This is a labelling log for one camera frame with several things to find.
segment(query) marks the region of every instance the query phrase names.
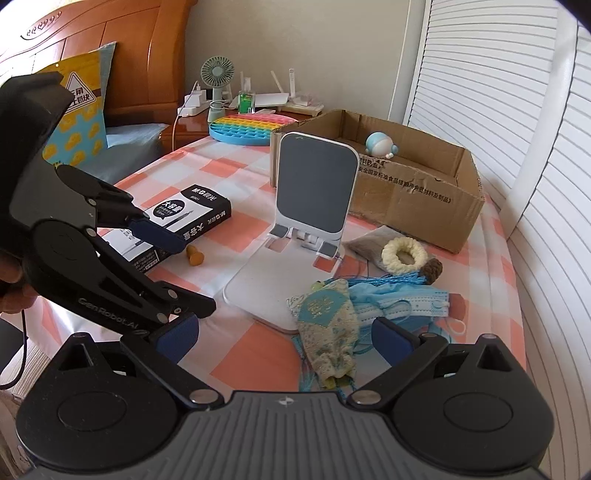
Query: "green bottle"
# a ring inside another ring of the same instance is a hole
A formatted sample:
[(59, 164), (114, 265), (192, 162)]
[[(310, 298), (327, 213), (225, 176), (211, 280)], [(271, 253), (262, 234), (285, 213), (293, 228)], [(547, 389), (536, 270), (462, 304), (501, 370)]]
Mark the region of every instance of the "green bottle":
[(250, 77), (244, 78), (244, 90), (238, 94), (238, 113), (255, 112), (255, 92), (251, 90)]

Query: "metal screw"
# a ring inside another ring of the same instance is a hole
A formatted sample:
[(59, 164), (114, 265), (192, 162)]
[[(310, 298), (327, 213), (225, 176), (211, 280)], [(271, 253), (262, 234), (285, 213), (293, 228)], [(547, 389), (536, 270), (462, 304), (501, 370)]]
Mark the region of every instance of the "metal screw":
[(189, 400), (199, 405), (208, 405), (215, 402), (219, 395), (215, 390), (209, 390), (208, 388), (201, 388), (194, 390), (189, 394)]
[(357, 390), (351, 395), (351, 399), (357, 405), (375, 405), (382, 400), (382, 396), (373, 390)]

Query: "black cable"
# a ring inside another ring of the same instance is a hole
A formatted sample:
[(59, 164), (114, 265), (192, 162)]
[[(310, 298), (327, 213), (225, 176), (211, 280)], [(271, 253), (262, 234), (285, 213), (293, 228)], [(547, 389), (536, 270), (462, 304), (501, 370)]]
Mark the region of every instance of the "black cable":
[(14, 387), (22, 378), (23, 373), (25, 372), (25, 364), (27, 363), (27, 322), (25, 320), (25, 311), (21, 310), (21, 318), (22, 318), (22, 362), (21, 362), (21, 369), (18, 371), (17, 376), (10, 380), (7, 384), (0, 385), (0, 390), (8, 390), (9, 388)]

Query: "white cable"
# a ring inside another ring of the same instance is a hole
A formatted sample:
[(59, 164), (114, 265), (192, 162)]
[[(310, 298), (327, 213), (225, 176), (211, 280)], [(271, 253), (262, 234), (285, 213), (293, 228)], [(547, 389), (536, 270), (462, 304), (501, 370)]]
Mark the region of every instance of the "white cable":
[(193, 84), (193, 88), (191, 88), (191, 93), (189, 93), (189, 96), (187, 97), (187, 99), (185, 100), (185, 102), (183, 103), (183, 106), (181, 107), (181, 109), (179, 111), (177, 111), (177, 117), (174, 119), (174, 123), (173, 123), (173, 152), (174, 152), (174, 134), (176, 133), (177, 130), (177, 122), (179, 117), (181, 116), (181, 112), (183, 111), (183, 108), (185, 107), (185, 105), (187, 105), (187, 102), (191, 99), (191, 97), (193, 96), (193, 92), (195, 91), (195, 87), (197, 86), (197, 84), (199, 83), (199, 80), (197, 80), (194, 84)]

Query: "checkered tablecloth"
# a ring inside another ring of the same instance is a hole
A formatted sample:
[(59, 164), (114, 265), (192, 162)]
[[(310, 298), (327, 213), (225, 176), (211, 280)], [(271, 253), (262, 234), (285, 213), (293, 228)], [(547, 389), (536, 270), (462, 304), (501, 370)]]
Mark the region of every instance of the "checkered tablecloth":
[[(166, 259), (148, 276), (166, 280), (217, 301), (215, 314), (200, 322), (197, 345), (181, 361), (192, 374), (225, 396), (232, 390), (298, 388), (301, 360), (290, 338), (256, 321), (222, 299), (222, 289), (266, 238), (274, 220), (274, 189), (269, 186), (269, 148), (240, 147), (205, 138), (175, 151), (121, 181), (118, 186), (147, 209), (196, 183), (209, 187), (232, 202), (232, 217), (194, 244), (205, 262), (191, 267), (183, 254)], [(374, 226), (349, 217), (344, 240), (363, 235)], [(427, 249), (443, 263), (435, 286), (451, 297), (450, 317), (463, 320), (465, 333), (450, 333), (458, 342), (474, 342), (481, 333), (499, 335), (525, 366), (524, 336), (515, 273), (497, 211), (490, 198), (484, 205), (464, 249), (452, 255)], [(364, 275), (365, 260), (350, 252), (339, 273)], [(20, 316), (5, 316), (19, 326)], [(441, 320), (440, 325), (458, 322)], [(95, 340), (118, 335), (88, 322), (44, 299), (27, 311), (30, 338), (53, 356), (74, 332), (87, 331)], [(373, 351), (358, 360), (357, 384), (362, 385), (385, 368)]]

